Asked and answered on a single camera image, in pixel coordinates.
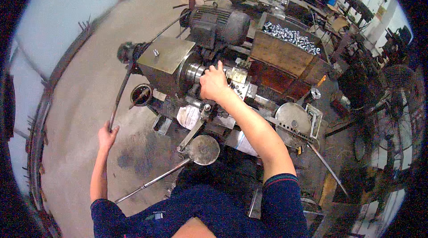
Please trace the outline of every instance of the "concrete floor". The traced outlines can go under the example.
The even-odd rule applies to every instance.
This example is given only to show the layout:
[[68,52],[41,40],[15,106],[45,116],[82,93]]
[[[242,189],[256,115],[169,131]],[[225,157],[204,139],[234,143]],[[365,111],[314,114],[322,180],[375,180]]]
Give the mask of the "concrete floor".
[[[125,65],[116,58],[117,48],[125,41],[149,41],[180,15],[184,8],[171,9],[179,4],[179,0],[126,0],[116,5],[76,54],[55,89],[46,120],[49,145],[43,151],[46,173],[41,182],[46,210],[51,211],[64,237],[93,237],[89,184],[98,150],[97,132],[110,118],[126,73]],[[227,0],[218,4],[225,8],[231,5]],[[176,23],[164,35],[175,37],[178,32]],[[171,140],[153,132],[156,116],[148,108],[128,110],[131,90],[146,82],[145,77],[131,76],[113,124],[121,126],[107,164],[108,197],[113,201],[180,161]],[[337,86],[327,80],[319,89],[325,96],[319,109],[325,110],[324,119],[330,122],[334,113],[329,107],[329,96]],[[321,150],[321,154],[337,172],[342,159],[351,155],[348,141],[348,132],[344,131],[321,142],[329,148]],[[311,161],[312,166],[322,168],[316,157]],[[322,189],[325,172],[322,169],[314,173],[316,183],[310,188]],[[168,186],[161,181],[119,207],[126,216],[136,214],[162,200]]]

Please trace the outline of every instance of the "pile of metal nuts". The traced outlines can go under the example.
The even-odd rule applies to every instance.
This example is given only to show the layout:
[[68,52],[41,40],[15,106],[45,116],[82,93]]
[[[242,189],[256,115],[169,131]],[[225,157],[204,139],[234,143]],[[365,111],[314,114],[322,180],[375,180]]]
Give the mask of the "pile of metal nuts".
[[270,21],[263,26],[263,32],[273,37],[279,38],[285,42],[293,43],[298,48],[317,55],[320,53],[320,48],[315,46],[315,43],[309,42],[307,36],[300,35],[299,31],[291,31],[288,28],[282,28],[281,25],[273,25]]

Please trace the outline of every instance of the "blue container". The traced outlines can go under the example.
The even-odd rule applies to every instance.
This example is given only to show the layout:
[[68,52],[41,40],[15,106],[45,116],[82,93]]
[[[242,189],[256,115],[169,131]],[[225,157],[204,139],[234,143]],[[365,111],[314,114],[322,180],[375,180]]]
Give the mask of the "blue container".
[[327,4],[334,6],[337,0],[328,0]]

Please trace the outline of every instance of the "person's right hand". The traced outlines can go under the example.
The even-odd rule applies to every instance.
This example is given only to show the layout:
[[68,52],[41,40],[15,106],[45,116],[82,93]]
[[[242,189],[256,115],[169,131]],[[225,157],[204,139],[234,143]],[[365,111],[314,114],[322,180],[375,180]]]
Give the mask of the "person's right hand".
[[201,76],[200,83],[201,97],[215,102],[218,102],[225,91],[230,90],[227,85],[226,76],[223,71],[223,63],[221,61],[218,61],[218,69],[211,65],[209,70],[205,70],[205,75]]

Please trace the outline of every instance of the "shirt sleeve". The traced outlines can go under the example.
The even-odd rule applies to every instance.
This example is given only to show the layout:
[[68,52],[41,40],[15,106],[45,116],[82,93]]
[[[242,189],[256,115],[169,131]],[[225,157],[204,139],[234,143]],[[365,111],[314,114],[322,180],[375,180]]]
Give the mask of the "shirt sleeve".
[[271,237],[308,237],[296,176],[283,173],[265,182],[261,221]]
[[91,205],[91,216],[94,221],[94,236],[123,237],[126,232],[122,210],[107,199],[97,199]]

